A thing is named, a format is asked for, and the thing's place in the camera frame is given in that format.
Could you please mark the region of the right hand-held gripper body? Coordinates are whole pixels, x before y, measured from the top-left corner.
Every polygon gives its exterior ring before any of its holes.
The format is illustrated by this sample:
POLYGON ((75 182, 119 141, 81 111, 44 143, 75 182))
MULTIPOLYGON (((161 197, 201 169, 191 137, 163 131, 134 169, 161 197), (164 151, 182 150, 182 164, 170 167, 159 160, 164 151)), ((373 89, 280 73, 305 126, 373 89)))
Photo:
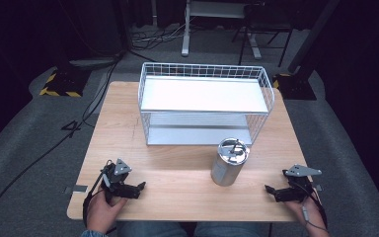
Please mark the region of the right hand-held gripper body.
POLYGON ((282 174, 286 177, 289 185, 285 201, 302 201, 305 197, 309 197, 314 192, 312 182, 309 178, 311 176, 321 175, 322 171, 320 169, 295 164, 288 170, 283 170, 282 174))

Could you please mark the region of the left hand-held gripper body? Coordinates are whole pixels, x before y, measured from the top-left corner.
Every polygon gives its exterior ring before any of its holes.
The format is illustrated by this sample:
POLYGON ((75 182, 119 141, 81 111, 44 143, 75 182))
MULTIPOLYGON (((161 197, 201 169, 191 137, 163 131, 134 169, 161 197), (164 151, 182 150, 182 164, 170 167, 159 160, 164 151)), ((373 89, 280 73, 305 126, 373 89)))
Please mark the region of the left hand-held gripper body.
POLYGON ((114 163, 109 160, 102 170, 101 187, 105 191, 106 199, 113 197, 136 198, 136 187, 127 185, 124 181, 131 169, 120 159, 114 163))

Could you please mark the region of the person's right hand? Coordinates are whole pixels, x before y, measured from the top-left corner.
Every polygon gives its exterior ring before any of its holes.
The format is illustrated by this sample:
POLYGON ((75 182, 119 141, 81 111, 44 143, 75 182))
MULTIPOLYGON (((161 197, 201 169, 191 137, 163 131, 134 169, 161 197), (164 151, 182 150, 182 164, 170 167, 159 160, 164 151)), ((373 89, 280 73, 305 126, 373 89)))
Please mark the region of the person's right hand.
POLYGON ((321 212, 310 197, 303 201, 286 201, 284 204, 294 213, 309 237, 330 237, 321 212))

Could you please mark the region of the person's left hand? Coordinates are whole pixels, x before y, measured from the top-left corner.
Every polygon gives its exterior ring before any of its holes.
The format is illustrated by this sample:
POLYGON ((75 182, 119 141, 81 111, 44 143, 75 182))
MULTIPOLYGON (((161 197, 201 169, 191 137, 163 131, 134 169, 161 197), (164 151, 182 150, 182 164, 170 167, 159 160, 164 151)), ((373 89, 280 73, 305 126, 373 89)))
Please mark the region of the person's left hand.
POLYGON ((86 230, 95 230, 107 234, 127 202, 128 199, 122 197, 114 204, 110 204, 106 201, 105 192, 99 190, 91 198, 88 206, 86 230))

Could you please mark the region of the person's legs in jeans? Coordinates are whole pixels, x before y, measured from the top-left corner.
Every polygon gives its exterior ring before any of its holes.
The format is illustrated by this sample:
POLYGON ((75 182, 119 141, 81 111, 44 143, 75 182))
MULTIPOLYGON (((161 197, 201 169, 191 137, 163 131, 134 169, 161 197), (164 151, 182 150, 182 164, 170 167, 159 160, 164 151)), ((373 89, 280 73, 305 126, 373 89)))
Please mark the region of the person's legs in jeans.
MULTIPOLYGON (((119 221, 118 237, 190 237, 181 222, 119 221)), ((201 221, 195 224, 192 237, 264 237, 258 222, 201 221)))

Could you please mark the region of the metal canister with lid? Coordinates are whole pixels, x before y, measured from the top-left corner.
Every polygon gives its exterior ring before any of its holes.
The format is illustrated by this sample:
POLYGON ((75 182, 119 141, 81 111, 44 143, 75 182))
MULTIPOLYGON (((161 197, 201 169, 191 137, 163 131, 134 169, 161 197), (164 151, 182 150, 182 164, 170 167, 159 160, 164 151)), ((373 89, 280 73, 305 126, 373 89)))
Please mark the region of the metal canister with lid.
POLYGON ((221 187, 233 185, 248 160, 250 148, 240 139, 226 138, 217 146, 211 167, 212 181, 221 187))

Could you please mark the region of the person's left denim sleeve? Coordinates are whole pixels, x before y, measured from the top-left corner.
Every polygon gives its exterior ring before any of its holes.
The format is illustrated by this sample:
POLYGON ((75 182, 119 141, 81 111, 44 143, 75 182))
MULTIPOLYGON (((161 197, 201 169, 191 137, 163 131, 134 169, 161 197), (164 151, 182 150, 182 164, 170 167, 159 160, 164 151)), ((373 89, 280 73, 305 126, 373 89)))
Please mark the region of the person's left denim sleeve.
POLYGON ((95 230, 85 230, 82 232, 80 237, 109 237, 107 234, 95 231, 95 230))

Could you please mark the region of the black yellow striped stand base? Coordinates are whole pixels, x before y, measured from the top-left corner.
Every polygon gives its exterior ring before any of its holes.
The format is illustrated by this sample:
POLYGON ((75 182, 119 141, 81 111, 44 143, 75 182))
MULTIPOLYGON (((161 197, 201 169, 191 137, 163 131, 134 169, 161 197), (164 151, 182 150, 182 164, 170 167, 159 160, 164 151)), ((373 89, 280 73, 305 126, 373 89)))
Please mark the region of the black yellow striped stand base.
POLYGON ((296 75, 278 73, 272 76, 272 85, 278 89, 284 100, 316 101, 317 98, 307 80, 296 75))
POLYGON ((82 97, 90 75, 90 70, 63 71, 54 69, 39 94, 41 96, 82 97))

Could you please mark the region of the black slanted stand pole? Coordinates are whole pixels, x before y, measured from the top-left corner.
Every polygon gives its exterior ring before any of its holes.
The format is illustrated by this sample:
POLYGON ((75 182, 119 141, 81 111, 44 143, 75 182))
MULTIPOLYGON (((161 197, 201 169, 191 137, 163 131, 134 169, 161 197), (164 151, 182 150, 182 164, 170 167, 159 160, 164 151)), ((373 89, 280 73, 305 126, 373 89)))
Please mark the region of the black slanted stand pole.
POLYGON ((303 44, 301 45, 301 47, 293 57, 292 61, 290 62, 287 68, 287 70, 290 73, 296 73, 299 69, 302 68, 302 65, 306 60, 306 56, 311 51, 313 43, 316 41, 319 33, 324 28, 328 19, 332 16, 340 1, 341 0, 329 0, 329 2, 325 5, 322 13, 320 14, 319 18, 317 19, 316 23, 311 29, 308 37, 306 37, 303 44))

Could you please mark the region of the black chair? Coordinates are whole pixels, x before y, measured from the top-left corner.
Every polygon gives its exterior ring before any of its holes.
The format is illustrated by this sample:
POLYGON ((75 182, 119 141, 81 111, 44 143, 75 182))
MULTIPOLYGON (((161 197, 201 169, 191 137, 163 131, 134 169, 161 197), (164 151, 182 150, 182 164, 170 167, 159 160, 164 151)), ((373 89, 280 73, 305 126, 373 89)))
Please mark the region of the black chair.
POLYGON ((260 1, 245 5, 243 7, 243 14, 242 25, 232 38, 232 40, 235 40, 238 34, 243 34, 238 64, 242 63, 247 41, 250 37, 258 34, 273 34, 266 44, 266 48, 270 48, 271 42, 280 33, 286 33, 284 44, 277 47, 277 49, 282 50, 278 61, 278 66, 280 66, 293 32, 291 20, 286 12, 276 3, 260 1))

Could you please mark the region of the white desk frame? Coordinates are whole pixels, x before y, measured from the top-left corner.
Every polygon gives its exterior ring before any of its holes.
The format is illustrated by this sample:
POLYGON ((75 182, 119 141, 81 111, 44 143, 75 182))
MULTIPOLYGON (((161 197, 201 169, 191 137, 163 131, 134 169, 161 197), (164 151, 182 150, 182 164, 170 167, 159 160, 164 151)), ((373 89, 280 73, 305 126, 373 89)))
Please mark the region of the white desk frame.
POLYGON ((192 17, 243 19, 245 3, 227 3, 224 0, 186 0, 185 31, 181 56, 190 54, 190 20, 192 17))

